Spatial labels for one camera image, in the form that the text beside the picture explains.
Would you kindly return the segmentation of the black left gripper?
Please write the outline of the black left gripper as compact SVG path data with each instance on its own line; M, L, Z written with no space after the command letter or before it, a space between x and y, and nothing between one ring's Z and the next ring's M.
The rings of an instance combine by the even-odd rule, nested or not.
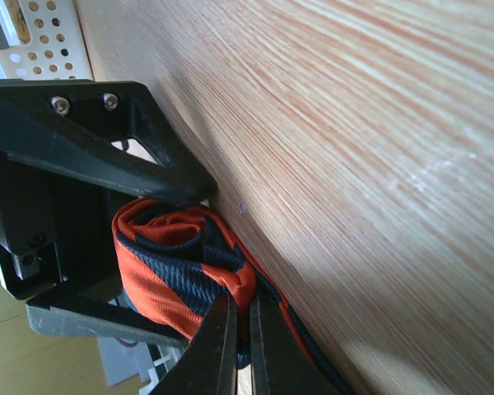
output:
M30 328L186 346L110 303L122 290L111 234L122 193L189 205L217 182L139 82L0 80L0 281L17 300L36 295Z

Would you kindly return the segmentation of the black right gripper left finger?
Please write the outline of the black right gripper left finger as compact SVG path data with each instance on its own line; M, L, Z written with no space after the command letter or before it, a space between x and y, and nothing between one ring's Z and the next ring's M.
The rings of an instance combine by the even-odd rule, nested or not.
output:
M237 393L238 311L233 298L219 295L188 348L153 394Z

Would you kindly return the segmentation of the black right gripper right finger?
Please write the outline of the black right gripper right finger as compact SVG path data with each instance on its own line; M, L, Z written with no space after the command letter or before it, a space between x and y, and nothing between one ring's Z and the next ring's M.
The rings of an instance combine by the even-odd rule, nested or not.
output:
M277 303L259 291L249 308L254 394L336 394L299 347Z

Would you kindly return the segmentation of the orange navy striped tie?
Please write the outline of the orange navy striped tie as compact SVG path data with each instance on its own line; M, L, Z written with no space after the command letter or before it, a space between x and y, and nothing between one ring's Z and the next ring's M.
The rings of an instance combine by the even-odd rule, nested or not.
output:
M192 340L218 295L231 295L244 318L256 291L265 291L305 357L341 394L354 392L215 211L139 198L116 212L111 228L124 295L139 314Z

